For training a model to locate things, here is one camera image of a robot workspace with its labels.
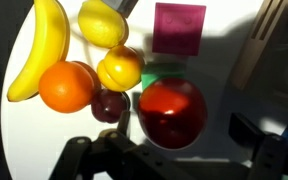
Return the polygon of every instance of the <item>table surface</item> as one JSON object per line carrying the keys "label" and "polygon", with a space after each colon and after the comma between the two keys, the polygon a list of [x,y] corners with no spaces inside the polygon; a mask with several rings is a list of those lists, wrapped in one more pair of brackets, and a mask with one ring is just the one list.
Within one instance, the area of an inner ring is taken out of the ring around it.
{"label": "table surface", "polygon": [[[96,68],[107,49],[91,45],[81,35],[77,14],[83,0],[59,1],[65,8],[71,25],[67,60],[83,61]],[[282,119],[288,119],[288,110],[267,105],[238,91],[228,90],[226,86],[230,70],[262,0],[139,1],[127,19],[130,33],[126,45],[141,50],[146,60],[162,58],[181,61],[181,57],[178,56],[151,52],[156,2],[206,6],[199,55],[185,60],[185,76],[200,88],[205,97],[209,113],[208,123],[203,134],[191,147],[180,151],[166,151],[147,141],[133,111],[131,140],[138,144],[146,143],[168,158],[246,161],[244,153],[227,135],[230,113],[245,112],[249,117],[256,119],[256,123],[261,125],[262,129],[276,133],[283,130]],[[18,103],[7,101],[7,89],[20,72],[31,49],[34,18],[32,8],[14,44],[2,93],[2,139],[6,160],[14,180],[48,179],[67,140],[75,136],[88,136],[95,140],[100,131],[116,127],[116,124],[96,121],[89,106],[76,113],[61,114],[48,108],[40,96]],[[135,93],[140,92],[141,84],[127,91],[131,99]],[[101,174],[97,177],[102,179],[106,175]]]}

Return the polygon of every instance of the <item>yellow banana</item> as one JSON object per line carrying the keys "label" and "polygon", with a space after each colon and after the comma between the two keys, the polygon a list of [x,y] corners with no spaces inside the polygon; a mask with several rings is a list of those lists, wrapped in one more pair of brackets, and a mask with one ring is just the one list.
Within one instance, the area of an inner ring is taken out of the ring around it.
{"label": "yellow banana", "polygon": [[70,25],[57,0],[34,0],[35,34],[30,55],[8,89],[10,102],[26,100],[38,93],[42,74],[58,61],[65,61],[70,43]]}

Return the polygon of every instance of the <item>green block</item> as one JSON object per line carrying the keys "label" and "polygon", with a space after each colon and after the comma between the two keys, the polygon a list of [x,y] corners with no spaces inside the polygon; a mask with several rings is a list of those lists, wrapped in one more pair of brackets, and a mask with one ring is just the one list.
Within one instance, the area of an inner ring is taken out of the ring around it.
{"label": "green block", "polygon": [[153,82],[166,77],[184,78],[186,65],[184,63],[149,63],[142,71],[142,90]]}

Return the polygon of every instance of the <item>pile of fruit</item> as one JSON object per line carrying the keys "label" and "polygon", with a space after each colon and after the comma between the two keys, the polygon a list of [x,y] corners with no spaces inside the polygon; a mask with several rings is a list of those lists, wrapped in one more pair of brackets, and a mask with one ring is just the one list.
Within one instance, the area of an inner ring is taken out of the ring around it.
{"label": "pile of fruit", "polygon": [[[70,26],[57,0],[34,0],[36,30],[31,53],[8,89],[10,102],[39,94],[60,113],[91,106],[93,116],[107,123],[129,110],[125,91],[141,82],[143,58],[130,47],[125,18],[101,0],[85,1],[78,14],[80,31],[89,43],[109,49],[96,70],[67,60]],[[179,78],[164,78],[147,87],[139,99],[138,116],[156,145],[178,149],[191,144],[205,126],[206,107],[200,91]]]}

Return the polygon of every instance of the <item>pink square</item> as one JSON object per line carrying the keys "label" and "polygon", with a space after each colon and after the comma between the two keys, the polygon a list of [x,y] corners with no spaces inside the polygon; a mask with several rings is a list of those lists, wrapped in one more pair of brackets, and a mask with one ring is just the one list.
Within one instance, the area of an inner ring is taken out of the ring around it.
{"label": "pink square", "polygon": [[155,53],[197,56],[206,6],[156,3]]}

